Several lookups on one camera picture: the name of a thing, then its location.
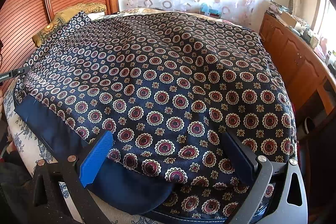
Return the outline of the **gold yellow cushion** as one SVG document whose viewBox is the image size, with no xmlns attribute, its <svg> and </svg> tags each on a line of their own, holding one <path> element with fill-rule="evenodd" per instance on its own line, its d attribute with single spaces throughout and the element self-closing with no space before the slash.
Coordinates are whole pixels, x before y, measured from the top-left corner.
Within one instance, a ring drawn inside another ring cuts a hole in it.
<svg viewBox="0 0 336 224">
<path fill-rule="evenodd" d="M 80 11 L 88 15 L 90 13 L 106 12 L 107 8 L 106 5 L 102 3 L 78 3 L 57 12 L 51 22 L 32 37 L 35 46 L 40 47 L 49 37 L 66 25 Z"/>
</svg>

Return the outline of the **white waste bin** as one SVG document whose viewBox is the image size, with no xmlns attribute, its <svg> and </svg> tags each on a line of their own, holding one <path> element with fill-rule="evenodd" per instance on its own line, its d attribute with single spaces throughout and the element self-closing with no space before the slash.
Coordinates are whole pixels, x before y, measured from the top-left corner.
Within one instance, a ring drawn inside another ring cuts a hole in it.
<svg viewBox="0 0 336 224">
<path fill-rule="evenodd" d="M 316 128 L 316 125 L 314 123 L 314 120 L 312 120 L 310 117 L 305 118 L 303 123 L 303 129 L 306 135 L 310 134 L 314 131 Z"/>
</svg>

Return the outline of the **wooden sideboard cabinet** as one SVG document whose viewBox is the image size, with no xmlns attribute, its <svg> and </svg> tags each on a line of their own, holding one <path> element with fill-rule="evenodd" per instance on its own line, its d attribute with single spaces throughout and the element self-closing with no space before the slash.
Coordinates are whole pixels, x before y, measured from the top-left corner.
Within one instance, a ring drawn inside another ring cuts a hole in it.
<svg viewBox="0 0 336 224">
<path fill-rule="evenodd" d="M 259 34 L 296 112 L 322 104 L 330 114 L 335 109 L 335 77 L 311 47 L 268 12 Z"/>
</svg>

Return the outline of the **navy patterned silk garment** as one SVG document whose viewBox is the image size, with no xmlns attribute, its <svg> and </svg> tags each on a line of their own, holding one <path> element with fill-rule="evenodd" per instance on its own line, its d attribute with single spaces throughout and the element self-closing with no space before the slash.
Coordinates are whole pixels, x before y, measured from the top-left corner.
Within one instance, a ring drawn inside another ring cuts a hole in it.
<svg viewBox="0 0 336 224">
<path fill-rule="evenodd" d="M 58 160 L 111 132 L 89 189 L 124 212 L 170 223 L 233 216 L 253 180 L 226 134 L 270 161 L 295 157 L 288 93 L 247 28 L 179 12 L 79 12 L 27 63 L 15 112 Z"/>
</svg>

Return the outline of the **turquoise toy on bed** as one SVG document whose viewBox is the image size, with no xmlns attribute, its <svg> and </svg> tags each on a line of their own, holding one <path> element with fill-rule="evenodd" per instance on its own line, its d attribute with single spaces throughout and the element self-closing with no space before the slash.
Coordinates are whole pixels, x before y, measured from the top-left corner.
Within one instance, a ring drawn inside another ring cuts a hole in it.
<svg viewBox="0 0 336 224">
<path fill-rule="evenodd" d="M 210 8 L 210 6 L 207 5 L 206 3 L 201 4 L 199 13 L 202 15 L 210 16 L 210 17 L 217 18 L 217 19 L 221 18 L 222 16 L 222 13 L 219 10 Z"/>
</svg>

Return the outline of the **blue white toile sheet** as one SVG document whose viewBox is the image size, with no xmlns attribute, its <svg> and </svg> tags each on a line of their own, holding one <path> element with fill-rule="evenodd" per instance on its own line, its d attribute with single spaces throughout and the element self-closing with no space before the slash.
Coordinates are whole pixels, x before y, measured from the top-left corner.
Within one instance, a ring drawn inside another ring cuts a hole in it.
<svg viewBox="0 0 336 224">
<path fill-rule="evenodd" d="M 26 169 L 31 175 L 34 174 L 37 161 L 44 159 L 48 163 L 57 162 L 44 144 L 38 140 L 28 125 L 14 111 L 14 88 L 16 81 L 13 80 L 3 95 L 3 110 L 9 126 L 9 135 L 14 141 L 19 156 Z M 90 193 L 98 207 L 111 221 L 111 223 L 156 223 L 156 221 L 140 215 L 130 215 L 120 211 Z"/>
</svg>

